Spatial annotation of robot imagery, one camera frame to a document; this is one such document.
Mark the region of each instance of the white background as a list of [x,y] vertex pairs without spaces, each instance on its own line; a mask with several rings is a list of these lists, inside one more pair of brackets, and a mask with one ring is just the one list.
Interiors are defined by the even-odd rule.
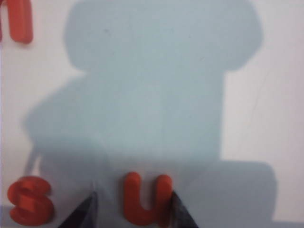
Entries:
[[[10,207],[7,188],[23,175],[33,148],[22,121],[41,101],[83,74],[70,63],[63,41],[69,11],[77,1],[32,2],[34,41],[28,46],[10,39],[6,8],[1,9],[1,205]],[[256,0],[251,4],[263,41],[240,69],[225,72],[220,158],[268,164],[277,181],[271,219],[303,223],[304,2]],[[39,175],[38,165],[34,166],[33,174]],[[51,199],[58,202],[56,197],[58,193]],[[183,200],[203,227],[199,209],[187,197]],[[7,222],[5,213],[2,210],[3,227],[17,227]],[[68,213],[59,215],[56,225]]]

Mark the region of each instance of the white surface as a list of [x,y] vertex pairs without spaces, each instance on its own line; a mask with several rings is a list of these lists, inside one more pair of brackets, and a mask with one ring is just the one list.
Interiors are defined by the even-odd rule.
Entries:
[[79,2],[33,0],[29,46],[1,9],[2,226],[35,174],[44,227],[92,182],[101,224],[132,227],[118,183],[138,171],[143,201],[166,172],[201,227],[304,227],[303,1]]

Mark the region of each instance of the red plastic letter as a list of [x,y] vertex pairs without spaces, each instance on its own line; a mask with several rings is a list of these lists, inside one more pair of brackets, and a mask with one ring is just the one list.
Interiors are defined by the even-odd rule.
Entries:
[[8,198],[16,205],[10,217],[24,226],[39,226],[47,223],[54,213],[54,206],[45,194],[50,184],[39,177],[22,177],[8,190]]
[[141,177],[136,172],[129,173],[124,181],[123,212],[125,218],[136,225],[145,226],[157,222],[162,228],[170,222],[170,201],[172,180],[167,175],[157,178],[154,207],[145,210],[140,204]]

